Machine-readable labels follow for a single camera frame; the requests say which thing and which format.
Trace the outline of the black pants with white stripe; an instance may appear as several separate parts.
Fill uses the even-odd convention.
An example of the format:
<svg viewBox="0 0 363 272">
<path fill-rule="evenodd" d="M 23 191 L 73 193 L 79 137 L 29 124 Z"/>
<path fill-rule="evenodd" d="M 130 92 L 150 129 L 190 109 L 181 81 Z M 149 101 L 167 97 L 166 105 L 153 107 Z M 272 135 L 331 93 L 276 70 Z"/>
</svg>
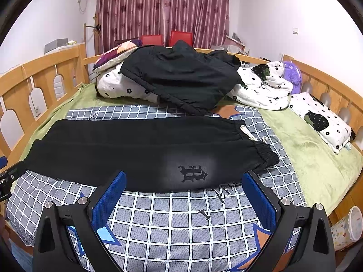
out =
<svg viewBox="0 0 363 272">
<path fill-rule="evenodd" d="M 220 117 L 59 120 L 36 140 L 28 170 L 98 187 L 125 172 L 134 192 L 185 192 L 237 183 L 248 171 L 278 164 L 271 147 Z"/>
</svg>

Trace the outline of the star patterned waste bin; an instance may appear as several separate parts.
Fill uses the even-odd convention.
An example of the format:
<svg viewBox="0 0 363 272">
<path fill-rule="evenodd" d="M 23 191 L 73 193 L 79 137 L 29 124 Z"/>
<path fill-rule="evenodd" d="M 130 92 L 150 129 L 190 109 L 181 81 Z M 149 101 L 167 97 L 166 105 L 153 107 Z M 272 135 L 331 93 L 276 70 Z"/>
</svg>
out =
<svg viewBox="0 0 363 272">
<path fill-rule="evenodd" d="M 360 240 L 362 236 L 362 212 L 353 206 L 349 213 L 331 228 L 334 250 L 342 250 Z"/>
</svg>

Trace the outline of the green fleece blanket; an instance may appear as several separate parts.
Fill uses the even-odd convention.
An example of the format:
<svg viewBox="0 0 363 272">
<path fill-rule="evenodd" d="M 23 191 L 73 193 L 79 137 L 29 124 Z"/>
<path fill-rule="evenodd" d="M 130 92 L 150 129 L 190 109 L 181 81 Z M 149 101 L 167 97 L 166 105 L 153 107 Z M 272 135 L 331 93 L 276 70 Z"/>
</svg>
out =
<svg viewBox="0 0 363 272">
<path fill-rule="evenodd" d="M 131 105 L 134 108 L 149 106 L 149 102 L 122 97 L 118 99 L 99 98 L 95 85 L 79 87 L 70 98 L 62 97 L 46 119 L 38 125 L 22 149 L 25 158 L 37 139 L 42 139 L 57 120 L 64 119 L 71 109 L 87 107 Z M 342 149 L 335 154 L 332 149 L 304 120 L 290 109 L 283 111 L 259 111 L 264 122 L 274 131 L 292 162 L 305 201 L 309 206 L 320 202 L 331 214 L 341 203 L 349 189 L 355 184 L 362 171 L 362 154 L 355 147 Z"/>
</svg>

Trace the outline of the grey checkered bed sheet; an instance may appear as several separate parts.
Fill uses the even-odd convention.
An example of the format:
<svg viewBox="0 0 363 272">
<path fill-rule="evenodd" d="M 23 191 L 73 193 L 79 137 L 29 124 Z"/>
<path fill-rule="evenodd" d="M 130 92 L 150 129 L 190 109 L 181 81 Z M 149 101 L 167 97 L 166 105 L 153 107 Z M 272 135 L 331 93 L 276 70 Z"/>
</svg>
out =
<svg viewBox="0 0 363 272">
<path fill-rule="evenodd" d="M 259 174 L 279 198 L 305 206 L 294 168 L 280 140 L 257 109 L 235 106 L 233 120 L 244 120 L 256 139 L 266 142 L 280 162 Z M 174 108 L 145 105 L 88 107 L 69 110 L 68 120 L 155 119 L 185 116 Z M 42 208 L 48 201 L 73 204 L 95 187 L 27 171 L 13 186 L 6 214 L 28 246 L 34 245 Z M 196 192 L 142 193 L 125 191 L 101 240 L 124 271 L 237 271 L 256 255 L 257 231 L 269 235 L 240 184 Z"/>
</svg>

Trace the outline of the white floral pillow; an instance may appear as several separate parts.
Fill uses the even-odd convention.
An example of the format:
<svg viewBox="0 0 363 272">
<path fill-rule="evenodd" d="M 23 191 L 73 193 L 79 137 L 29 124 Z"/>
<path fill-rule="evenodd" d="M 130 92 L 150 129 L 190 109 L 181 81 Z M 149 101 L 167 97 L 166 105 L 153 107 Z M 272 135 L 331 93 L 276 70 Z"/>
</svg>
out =
<svg viewBox="0 0 363 272">
<path fill-rule="evenodd" d="M 289 109 L 309 124 L 336 155 L 350 141 L 351 127 L 309 93 L 292 95 Z"/>
</svg>

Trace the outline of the grey box on shelf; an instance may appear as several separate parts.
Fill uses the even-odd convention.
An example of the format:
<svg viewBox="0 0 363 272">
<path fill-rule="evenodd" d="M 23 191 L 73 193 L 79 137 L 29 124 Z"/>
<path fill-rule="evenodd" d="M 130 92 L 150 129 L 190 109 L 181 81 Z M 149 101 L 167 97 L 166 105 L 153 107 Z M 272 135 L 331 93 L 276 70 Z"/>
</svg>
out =
<svg viewBox="0 0 363 272">
<path fill-rule="evenodd" d="M 47 43 L 44 46 L 44 54 L 47 55 L 49 52 L 59 48 L 59 47 L 63 47 L 63 46 L 67 46 L 68 45 L 68 39 L 67 38 L 63 38 L 63 39 L 56 39 L 50 43 Z"/>
</svg>

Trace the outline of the purple patterned pillow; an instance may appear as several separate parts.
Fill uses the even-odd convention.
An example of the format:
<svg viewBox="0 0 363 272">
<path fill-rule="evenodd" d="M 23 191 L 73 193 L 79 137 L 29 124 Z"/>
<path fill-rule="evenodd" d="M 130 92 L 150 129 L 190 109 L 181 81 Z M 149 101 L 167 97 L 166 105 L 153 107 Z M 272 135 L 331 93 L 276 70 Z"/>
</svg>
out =
<svg viewBox="0 0 363 272">
<path fill-rule="evenodd" d="M 93 71 L 97 73 L 116 66 L 117 64 L 124 61 L 131 53 L 135 52 L 137 48 L 141 46 L 142 46 L 142 41 L 140 41 L 139 39 L 132 39 L 123 42 L 122 44 L 105 52 L 96 61 L 93 67 Z"/>
</svg>

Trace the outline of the wooden coat rack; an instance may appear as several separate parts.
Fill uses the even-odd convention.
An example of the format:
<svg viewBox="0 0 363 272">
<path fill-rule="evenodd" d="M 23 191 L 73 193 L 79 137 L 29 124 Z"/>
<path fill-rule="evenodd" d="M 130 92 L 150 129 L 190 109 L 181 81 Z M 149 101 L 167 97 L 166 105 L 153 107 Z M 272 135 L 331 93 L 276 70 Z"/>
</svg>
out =
<svg viewBox="0 0 363 272">
<path fill-rule="evenodd" d="M 98 37 L 100 34 L 101 25 L 99 23 L 94 23 L 93 25 L 89 23 L 83 24 L 84 44 L 87 56 L 94 56 L 97 53 Z"/>
</svg>

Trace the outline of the white floral duvet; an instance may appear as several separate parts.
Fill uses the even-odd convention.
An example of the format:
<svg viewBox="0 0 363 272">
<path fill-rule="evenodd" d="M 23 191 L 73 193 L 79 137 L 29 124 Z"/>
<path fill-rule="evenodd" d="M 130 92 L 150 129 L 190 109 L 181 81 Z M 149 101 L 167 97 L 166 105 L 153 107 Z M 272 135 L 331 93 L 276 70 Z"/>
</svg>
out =
<svg viewBox="0 0 363 272">
<path fill-rule="evenodd" d="M 97 74 L 95 89 L 104 98 L 128 96 L 157 103 L 159 97 L 135 81 L 125 77 L 119 70 L 121 64 Z M 278 111 L 290 102 L 293 84 L 283 78 L 284 64 L 273 61 L 254 67 L 240 66 L 238 74 L 242 84 L 237 84 L 227 96 L 243 105 Z"/>
</svg>

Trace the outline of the purple plush toy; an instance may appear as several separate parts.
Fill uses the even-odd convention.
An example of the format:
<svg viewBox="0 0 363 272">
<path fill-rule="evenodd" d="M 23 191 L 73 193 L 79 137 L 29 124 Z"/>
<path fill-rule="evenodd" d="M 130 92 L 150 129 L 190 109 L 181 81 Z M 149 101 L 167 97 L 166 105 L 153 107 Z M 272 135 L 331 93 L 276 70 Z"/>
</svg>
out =
<svg viewBox="0 0 363 272">
<path fill-rule="evenodd" d="M 298 94 L 302 90 L 302 73 L 297 65 L 291 61 L 283 61 L 284 64 L 284 79 L 289 81 L 292 85 L 291 94 Z"/>
</svg>

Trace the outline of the left red chair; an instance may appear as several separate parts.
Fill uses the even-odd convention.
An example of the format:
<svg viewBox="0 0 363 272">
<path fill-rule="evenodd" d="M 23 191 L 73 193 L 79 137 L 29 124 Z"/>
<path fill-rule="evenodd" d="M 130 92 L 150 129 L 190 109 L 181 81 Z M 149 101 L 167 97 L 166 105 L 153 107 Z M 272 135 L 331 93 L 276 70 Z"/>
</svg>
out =
<svg viewBox="0 0 363 272">
<path fill-rule="evenodd" d="M 142 42 L 143 46 L 163 46 L 164 45 L 164 39 L 163 35 L 142 35 L 140 36 L 140 41 Z"/>
</svg>

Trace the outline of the maroon striped curtain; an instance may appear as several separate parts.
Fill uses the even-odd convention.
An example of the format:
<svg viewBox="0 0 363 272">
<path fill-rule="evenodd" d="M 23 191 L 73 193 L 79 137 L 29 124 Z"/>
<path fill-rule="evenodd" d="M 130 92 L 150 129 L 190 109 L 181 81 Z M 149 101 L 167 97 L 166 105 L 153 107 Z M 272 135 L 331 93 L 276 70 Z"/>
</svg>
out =
<svg viewBox="0 0 363 272">
<path fill-rule="evenodd" d="M 95 16 L 100 33 L 95 53 L 104 53 L 116 41 L 144 35 L 162 35 L 167 46 L 172 31 L 189 32 L 193 46 L 220 45 L 230 28 L 229 0 L 97 0 Z"/>
</svg>

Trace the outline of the black jacket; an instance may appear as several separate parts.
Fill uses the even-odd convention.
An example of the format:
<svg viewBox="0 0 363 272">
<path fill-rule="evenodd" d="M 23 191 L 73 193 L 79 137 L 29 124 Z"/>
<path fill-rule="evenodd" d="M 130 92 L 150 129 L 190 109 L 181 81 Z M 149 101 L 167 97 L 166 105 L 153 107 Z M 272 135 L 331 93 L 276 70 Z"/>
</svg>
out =
<svg viewBox="0 0 363 272">
<path fill-rule="evenodd" d="M 199 53 L 184 41 L 172 48 L 142 46 L 123 62 L 120 73 L 163 102 L 203 116 L 236 85 L 240 59 L 224 50 Z"/>
</svg>

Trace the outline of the wooden bed frame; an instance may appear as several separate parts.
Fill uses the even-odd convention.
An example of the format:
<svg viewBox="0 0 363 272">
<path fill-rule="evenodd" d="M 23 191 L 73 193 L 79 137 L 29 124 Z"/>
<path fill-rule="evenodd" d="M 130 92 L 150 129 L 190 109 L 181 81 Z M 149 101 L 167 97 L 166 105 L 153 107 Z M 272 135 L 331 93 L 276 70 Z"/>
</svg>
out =
<svg viewBox="0 0 363 272">
<path fill-rule="evenodd" d="M 80 86 L 90 84 L 87 67 L 95 61 L 95 56 L 86 56 L 85 45 L 79 44 L 1 74 L 1 155 L 10 164 L 19 161 L 34 129 L 61 98 L 70 98 Z M 357 141 L 353 147 L 362 154 Z M 354 205 L 362 205 L 362 171 L 341 203 L 328 214 L 330 220 L 340 220 Z"/>
</svg>

